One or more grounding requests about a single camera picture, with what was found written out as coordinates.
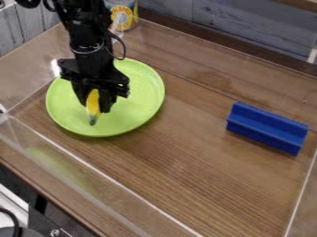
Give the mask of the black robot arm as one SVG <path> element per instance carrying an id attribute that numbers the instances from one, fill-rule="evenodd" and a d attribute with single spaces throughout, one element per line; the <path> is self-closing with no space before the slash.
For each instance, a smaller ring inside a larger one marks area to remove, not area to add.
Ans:
<path id="1" fill-rule="evenodd" d="M 42 0 L 42 4 L 58 15 L 75 56 L 57 61 L 60 77 L 71 82 L 83 106 L 96 90 L 96 108 L 108 113 L 117 97 L 129 93 L 129 78 L 113 65 L 115 60 L 125 59 L 125 44 L 108 29 L 111 12 L 103 0 Z"/>

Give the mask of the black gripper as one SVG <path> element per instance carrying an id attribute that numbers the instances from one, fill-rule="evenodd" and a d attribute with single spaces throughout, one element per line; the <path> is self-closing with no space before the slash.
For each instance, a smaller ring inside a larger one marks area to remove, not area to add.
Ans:
<path id="1" fill-rule="evenodd" d="M 76 54 L 75 58 L 57 61 L 60 77 L 72 84 L 80 105 L 87 104 L 92 89 L 99 90 L 99 107 L 108 113 L 116 103 L 116 95 L 128 97 L 129 78 L 113 66 L 112 57 L 101 52 L 91 55 Z"/>

